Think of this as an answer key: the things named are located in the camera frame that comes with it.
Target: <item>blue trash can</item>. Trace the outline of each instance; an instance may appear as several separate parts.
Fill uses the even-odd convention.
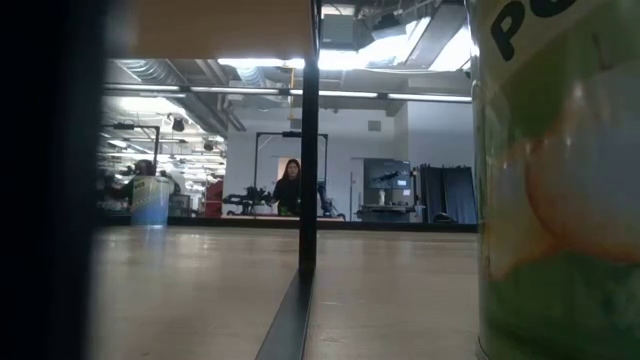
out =
[[[133,179],[131,225],[167,225],[171,180],[156,176]]]

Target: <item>ceiling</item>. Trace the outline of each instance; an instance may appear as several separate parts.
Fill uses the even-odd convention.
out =
[[[386,92],[386,93],[431,93],[446,95],[470,95],[471,82],[460,69],[454,66],[452,71],[431,71],[438,62],[439,54],[447,52],[449,43],[460,36],[466,23],[466,14],[462,1],[447,0],[337,0],[323,8],[325,24],[347,24],[346,32],[336,30],[334,36],[346,36],[354,48],[361,48],[357,54],[365,53],[362,49],[371,49],[375,36],[368,29],[375,29],[383,15],[391,14],[401,23],[413,23],[414,30],[407,32],[402,38],[410,45],[405,60],[398,62],[398,55],[380,61],[387,56],[385,49],[373,52],[376,61],[369,61],[366,69],[322,70],[320,72],[321,90]],[[417,30],[420,21],[425,27]],[[322,51],[337,51],[324,43]],[[190,85],[190,86],[241,86],[241,87],[283,87],[300,89],[303,86],[303,70],[280,66],[255,66],[238,71],[232,65],[221,65],[215,59],[148,59],[148,60],[110,60],[107,62],[106,82],[127,84],[157,85]],[[340,61],[329,64],[340,67]],[[161,161],[165,164],[179,163],[179,155],[208,154],[207,159],[191,157],[190,163],[202,166],[208,163],[224,163],[226,147],[223,138],[229,131],[246,131],[247,127],[256,126],[256,118],[282,119],[286,122],[286,114],[299,114],[301,97],[287,98],[282,96],[257,95],[219,95],[219,94],[183,94],[182,98],[158,98],[157,94],[141,93],[106,93],[104,101],[104,124],[118,122],[151,125],[161,127],[161,138],[165,140],[160,147]],[[136,109],[131,104],[144,103],[143,109]],[[370,110],[381,111],[386,118],[393,118],[402,107],[402,101],[371,100],[355,98],[321,97],[319,105],[333,114],[341,111]],[[171,120],[167,116],[185,119],[185,130],[181,133],[171,129]],[[136,156],[143,156],[153,150],[149,141],[128,142],[128,148],[120,148],[111,142],[117,139],[148,138],[147,131],[115,131],[105,129],[102,136],[101,152],[113,153],[130,151]],[[180,143],[167,141],[180,139]],[[214,140],[216,150],[207,152],[204,144]],[[103,165],[124,166],[123,157],[102,157]]]

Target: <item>black top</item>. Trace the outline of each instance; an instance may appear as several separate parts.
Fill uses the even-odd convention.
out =
[[[278,201],[278,213],[285,212],[292,213],[294,215],[300,214],[298,206],[298,200],[300,199],[300,180],[280,179],[276,183],[276,188],[273,190],[273,199]]]

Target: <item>person in background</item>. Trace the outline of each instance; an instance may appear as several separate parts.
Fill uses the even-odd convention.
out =
[[[151,160],[138,160],[135,165],[134,173],[136,176],[155,176],[156,170]],[[114,199],[129,199],[129,205],[133,200],[133,180],[129,180],[124,186],[115,188],[111,184],[105,184],[105,194]]]
[[[278,215],[300,215],[300,163],[287,161],[282,178],[273,190],[271,205],[278,203]]]

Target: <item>black frame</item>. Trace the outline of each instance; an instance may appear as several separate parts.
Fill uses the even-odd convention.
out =
[[[320,91],[320,14],[322,1],[309,0],[312,49],[305,58],[300,160],[300,232],[298,271],[256,356],[259,360],[301,360],[307,338],[317,256],[318,97]]]
[[[292,137],[297,137],[297,138],[302,138],[302,134],[299,132],[257,132],[256,133],[256,144],[255,144],[255,151],[253,153],[253,186],[256,187],[258,186],[258,147],[259,147],[259,142],[260,142],[260,137],[262,135],[271,135],[271,136],[282,136],[283,138],[288,137],[288,138],[292,138]],[[328,155],[328,149],[329,149],[329,134],[318,134],[318,136],[323,137],[324,138],[324,183],[325,186],[327,184],[327,155]]]

